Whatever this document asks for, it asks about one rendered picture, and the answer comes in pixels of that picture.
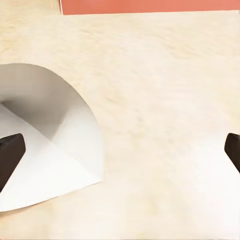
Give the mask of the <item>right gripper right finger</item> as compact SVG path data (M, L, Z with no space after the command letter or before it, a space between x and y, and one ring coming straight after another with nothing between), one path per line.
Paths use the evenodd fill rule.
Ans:
M229 133L224 145L224 151L240 173L240 135Z

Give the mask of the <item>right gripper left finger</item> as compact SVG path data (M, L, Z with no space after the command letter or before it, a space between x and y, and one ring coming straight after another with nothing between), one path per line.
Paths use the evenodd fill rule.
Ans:
M22 133L0 138L0 193L26 153Z

